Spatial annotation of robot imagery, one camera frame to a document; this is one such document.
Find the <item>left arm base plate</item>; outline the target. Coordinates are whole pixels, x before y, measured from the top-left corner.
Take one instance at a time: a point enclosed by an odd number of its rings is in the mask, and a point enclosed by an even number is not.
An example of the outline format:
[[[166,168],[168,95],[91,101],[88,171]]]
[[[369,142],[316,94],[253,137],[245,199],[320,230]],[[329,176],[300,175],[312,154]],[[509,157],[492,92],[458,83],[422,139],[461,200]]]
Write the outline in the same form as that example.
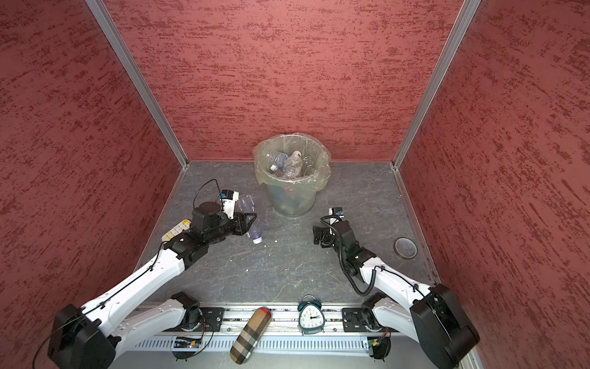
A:
[[[224,308],[190,307],[185,316],[185,331],[219,332],[224,318]]]

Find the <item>blue label bottle white cap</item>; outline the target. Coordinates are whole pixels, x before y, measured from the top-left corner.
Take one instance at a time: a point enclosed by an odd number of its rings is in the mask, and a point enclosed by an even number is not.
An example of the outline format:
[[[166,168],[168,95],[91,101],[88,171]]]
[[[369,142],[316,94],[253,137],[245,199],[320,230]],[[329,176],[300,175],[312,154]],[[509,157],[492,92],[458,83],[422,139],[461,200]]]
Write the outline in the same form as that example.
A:
[[[288,160],[289,155],[283,152],[270,151],[266,154],[267,166],[271,173],[282,169]]]

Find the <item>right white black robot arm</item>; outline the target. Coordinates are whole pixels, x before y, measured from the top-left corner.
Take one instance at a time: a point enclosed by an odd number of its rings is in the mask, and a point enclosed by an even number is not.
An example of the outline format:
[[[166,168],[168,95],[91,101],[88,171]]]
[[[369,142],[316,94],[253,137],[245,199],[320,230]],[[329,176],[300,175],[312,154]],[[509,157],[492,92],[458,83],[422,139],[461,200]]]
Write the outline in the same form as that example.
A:
[[[366,298],[370,320],[416,341],[437,368],[458,367],[481,341],[447,286],[421,283],[388,266],[360,245],[348,221],[322,217],[313,242],[335,250],[351,287]]]

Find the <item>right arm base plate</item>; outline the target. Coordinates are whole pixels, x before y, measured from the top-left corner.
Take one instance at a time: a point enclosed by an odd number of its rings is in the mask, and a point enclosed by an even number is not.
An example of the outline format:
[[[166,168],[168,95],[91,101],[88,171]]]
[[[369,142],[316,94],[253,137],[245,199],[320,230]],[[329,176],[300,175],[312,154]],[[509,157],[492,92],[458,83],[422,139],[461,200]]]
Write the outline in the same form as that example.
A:
[[[368,307],[345,307],[341,313],[344,331],[347,333],[379,332],[382,329]]]

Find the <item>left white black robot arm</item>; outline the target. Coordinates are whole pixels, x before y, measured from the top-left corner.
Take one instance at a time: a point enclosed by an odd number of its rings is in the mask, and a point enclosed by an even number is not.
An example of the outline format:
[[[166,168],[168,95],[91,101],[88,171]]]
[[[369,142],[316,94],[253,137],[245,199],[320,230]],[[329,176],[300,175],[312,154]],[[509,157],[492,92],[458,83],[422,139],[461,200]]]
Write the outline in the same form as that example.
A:
[[[124,281],[81,307],[67,305],[55,316],[48,356],[59,368],[107,368],[127,350],[173,327],[203,333],[199,303],[184,292],[138,315],[132,312],[156,290],[207,254],[210,245],[242,236],[254,212],[228,216],[222,205],[205,202],[193,210],[189,228],[163,241],[157,254]]]

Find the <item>purple label clear bottle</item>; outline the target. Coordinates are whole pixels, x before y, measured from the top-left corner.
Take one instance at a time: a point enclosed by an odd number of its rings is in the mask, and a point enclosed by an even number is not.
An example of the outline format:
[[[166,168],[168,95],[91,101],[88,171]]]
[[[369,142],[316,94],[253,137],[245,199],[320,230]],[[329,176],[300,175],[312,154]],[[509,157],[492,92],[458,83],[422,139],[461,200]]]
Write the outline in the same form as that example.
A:
[[[248,238],[254,244],[260,244],[263,241],[261,220],[258,217],[252,196],[240,195],[238,209],[239,212],[245,214]]]

